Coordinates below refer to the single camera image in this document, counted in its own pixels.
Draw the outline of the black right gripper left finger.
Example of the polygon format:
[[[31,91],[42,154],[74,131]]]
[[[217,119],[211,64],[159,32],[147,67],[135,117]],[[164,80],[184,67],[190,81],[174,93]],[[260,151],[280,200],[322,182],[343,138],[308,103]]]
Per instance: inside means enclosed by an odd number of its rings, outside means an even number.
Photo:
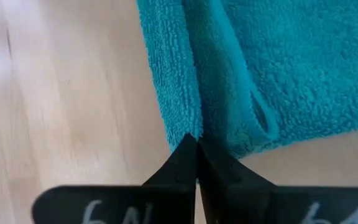
[[[186,134],[142,185],[62,185],[40,194],[32,218],[43,224],[193,223],[196,139]]]

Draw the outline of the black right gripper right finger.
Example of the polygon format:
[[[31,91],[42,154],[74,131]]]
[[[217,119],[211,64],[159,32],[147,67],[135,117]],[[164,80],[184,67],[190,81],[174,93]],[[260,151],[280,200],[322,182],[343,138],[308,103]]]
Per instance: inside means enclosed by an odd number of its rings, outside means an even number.
[[[275,185],[211,138],[199,140],[197,156],[207,223],[358,223],[358,187]]]

